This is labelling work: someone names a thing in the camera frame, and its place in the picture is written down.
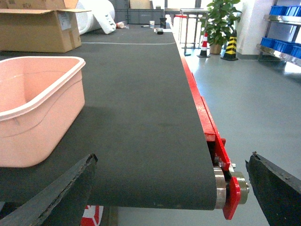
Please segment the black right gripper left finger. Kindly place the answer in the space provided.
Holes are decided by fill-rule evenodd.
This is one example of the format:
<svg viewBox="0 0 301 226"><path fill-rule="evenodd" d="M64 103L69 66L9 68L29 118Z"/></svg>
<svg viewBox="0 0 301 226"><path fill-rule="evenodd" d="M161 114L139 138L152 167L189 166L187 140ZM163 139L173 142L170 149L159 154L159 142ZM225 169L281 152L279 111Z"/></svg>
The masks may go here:
<svg viewBox="0 0 301 226"><path fill-rule="evenodd" d="M89 154L29 201L0 220L2 226L79 226L95 177Z"/></svg>

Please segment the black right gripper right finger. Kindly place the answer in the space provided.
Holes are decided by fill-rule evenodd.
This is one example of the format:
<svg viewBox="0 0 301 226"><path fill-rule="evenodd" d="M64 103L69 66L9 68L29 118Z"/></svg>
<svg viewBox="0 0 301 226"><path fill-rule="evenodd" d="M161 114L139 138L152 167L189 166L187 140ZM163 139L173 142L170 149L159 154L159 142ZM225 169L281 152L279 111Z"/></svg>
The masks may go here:
<svg viewBox="0 0 301 226"><path fill-rule="evenodd" d="M253 193L270 226L301 224L301 180L253 152L246 161Z"/></svg>

